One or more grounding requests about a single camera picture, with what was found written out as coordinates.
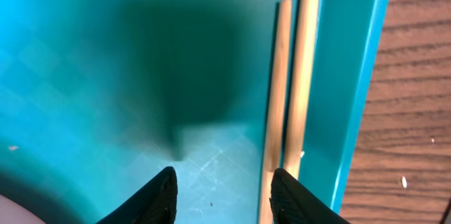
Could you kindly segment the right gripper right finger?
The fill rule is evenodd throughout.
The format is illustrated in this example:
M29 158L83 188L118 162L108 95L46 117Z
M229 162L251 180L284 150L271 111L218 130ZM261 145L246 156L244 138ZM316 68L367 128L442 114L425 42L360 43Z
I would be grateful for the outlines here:
M349 224L283 168L273 174L270 202L275 224Z

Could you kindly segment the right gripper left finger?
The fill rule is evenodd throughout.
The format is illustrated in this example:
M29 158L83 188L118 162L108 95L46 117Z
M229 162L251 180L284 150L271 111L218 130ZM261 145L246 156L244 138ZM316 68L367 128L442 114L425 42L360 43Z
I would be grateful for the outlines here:
M175 169L165 167L97 224L174 224L177 195Z

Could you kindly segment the wooden chopstick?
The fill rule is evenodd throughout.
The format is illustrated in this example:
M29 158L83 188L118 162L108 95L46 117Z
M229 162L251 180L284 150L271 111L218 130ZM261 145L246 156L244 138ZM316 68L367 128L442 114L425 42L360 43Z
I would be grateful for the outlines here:
M273 51L271 85L268 99L265 146L261 173L259 224L272 224L271 181L280 165L283 124L288 81L288 60L292 19L292 1L282 0L278 7L276 38Z
M319 0L299 0L283 168L299 177L316 45Z

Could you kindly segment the white dinner plate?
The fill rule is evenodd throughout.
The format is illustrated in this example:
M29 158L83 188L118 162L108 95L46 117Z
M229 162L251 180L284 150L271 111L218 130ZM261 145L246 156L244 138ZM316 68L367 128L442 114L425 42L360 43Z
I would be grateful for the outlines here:
M45 224L35 214L3 195L0 198L0 221L1 224Z

